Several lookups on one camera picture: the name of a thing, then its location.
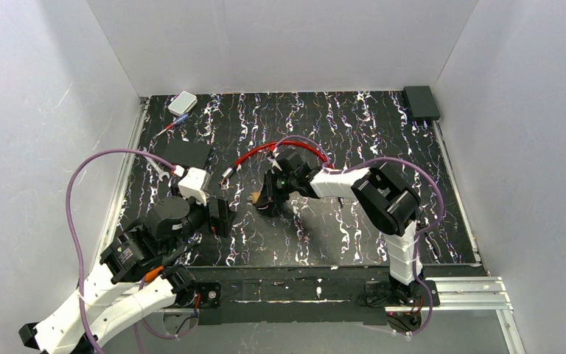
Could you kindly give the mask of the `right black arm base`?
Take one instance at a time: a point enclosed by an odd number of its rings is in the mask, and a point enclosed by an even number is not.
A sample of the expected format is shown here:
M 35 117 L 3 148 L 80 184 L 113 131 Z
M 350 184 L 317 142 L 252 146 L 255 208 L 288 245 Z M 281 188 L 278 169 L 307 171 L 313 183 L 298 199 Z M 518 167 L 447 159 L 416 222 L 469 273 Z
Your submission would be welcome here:
M 368 281 L 357 301 L 370 308 L 404 307 L 409 310 L 441 304 L 436 283 L 430 280 L 424 282 L 424 285 L 415 280 L 409 285 L 398 281 Z

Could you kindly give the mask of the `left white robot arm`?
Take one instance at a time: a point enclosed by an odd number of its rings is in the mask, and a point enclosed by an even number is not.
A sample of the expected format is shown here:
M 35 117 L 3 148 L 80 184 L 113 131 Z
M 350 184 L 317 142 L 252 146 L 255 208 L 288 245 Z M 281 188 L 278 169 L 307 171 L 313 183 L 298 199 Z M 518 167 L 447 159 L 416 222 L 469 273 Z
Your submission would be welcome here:
M 197 281 L 178 261 L 193 249 L 198 231 L 227 237 L 234 212 L 213 198 L 199 204 L 190 197 L 159 201 L 114 237 L 99 265 L 52 315 L 24 324 L 18 335 L 25 347 L 40 353 L 93 353 L 97 346 L 154 311 L 171 305 L 200 310 L 220 304 L 220 284 Z

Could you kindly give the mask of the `brass padlock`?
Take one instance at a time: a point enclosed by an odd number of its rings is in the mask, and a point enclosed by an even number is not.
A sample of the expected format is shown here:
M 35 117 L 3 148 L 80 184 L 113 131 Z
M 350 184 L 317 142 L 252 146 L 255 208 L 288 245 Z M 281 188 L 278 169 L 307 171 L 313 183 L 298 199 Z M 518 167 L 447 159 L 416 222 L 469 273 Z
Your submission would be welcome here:
M 251 203 L 252 203 L 252 204 L 256 204 L 257 201 L 259 200 L 259 197 L 260 197 L 260 193 L 259 193 L 259 192 L 253 192 L 253 193 L 251 194 Z

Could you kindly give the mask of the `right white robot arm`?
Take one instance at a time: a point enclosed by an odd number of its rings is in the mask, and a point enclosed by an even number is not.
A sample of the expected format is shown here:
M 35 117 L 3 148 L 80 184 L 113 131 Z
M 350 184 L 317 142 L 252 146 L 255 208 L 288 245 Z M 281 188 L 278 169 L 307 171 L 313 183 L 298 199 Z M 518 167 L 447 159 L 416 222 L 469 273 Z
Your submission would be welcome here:
M 348 170 L 310 167 L 295 150 L 284 150 L 275 155 L 252 203 L 272 215 L 295 192 L 306 198 L 356 200 L 385 236 L 391 280 L 403 289 L 413 285 L 422 271 L 415 251 L 420 197 L 387 163 Z

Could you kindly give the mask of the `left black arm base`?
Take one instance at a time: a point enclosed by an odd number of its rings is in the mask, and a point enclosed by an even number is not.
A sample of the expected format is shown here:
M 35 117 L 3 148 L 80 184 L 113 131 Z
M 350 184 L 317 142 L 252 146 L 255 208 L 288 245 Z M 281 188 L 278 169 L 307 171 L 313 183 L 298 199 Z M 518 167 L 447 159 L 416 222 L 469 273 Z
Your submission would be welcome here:
M 210 309 L 220 306 L 222 287 L 218 282 L 199 282 L 196 285 L 196 292 L 199 296 L 198 308 Z

